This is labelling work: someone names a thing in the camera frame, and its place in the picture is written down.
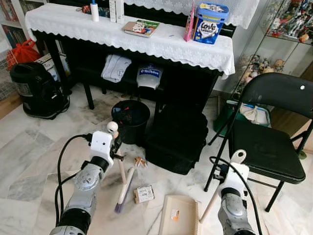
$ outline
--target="blue container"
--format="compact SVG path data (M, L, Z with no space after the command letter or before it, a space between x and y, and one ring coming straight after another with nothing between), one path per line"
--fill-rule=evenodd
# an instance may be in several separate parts
M197 7L193 40L200 43L214 44L228 15L229 9L227 6L201 2Z

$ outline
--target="black folding chair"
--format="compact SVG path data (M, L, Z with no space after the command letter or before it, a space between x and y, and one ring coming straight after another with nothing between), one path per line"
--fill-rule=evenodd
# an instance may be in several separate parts
M290 139L285 132L272 128L252 124L248 121L236 120L236 115L242 103L264 104L289 110L311 119L306 131ZM284 182L299 184L306 175L299 160L299 153L303 149L313 129L313 82L280 73L265 73L255 77L244 88L231 118L222 126L208 145L220 135L227 126L222 145L209 175L204 191L208 190L217 163L222 155L227 140L229 155L237 149L246 151L243 162L250 171L279 180L278 186L252 180L266 186L276 188L265 211L269 212L274 200ZM292 142L302 138L297 149Z

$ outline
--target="red bag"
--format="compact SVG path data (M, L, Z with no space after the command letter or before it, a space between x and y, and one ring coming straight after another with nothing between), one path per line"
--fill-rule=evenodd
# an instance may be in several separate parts
M21 44L16 44L16 48L12 49L12 53L16 60L12 59L12 53L8 53L6 60L8 62L8 70L11 70L16 63L26 63L38 60L41 55L33 49L35 42L31 39Z

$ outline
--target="bookshelf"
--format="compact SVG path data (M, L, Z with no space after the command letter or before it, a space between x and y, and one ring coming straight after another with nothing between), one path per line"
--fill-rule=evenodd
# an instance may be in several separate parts
M0 35L11 48L29 39L25 14L47 0L0 0Z

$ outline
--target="black trash bin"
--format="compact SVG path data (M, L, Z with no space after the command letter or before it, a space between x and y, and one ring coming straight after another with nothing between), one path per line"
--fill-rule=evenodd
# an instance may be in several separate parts
M122 141L141 146L150 117L149 108L136 100L124 100L114 105L111 114L118 124Z

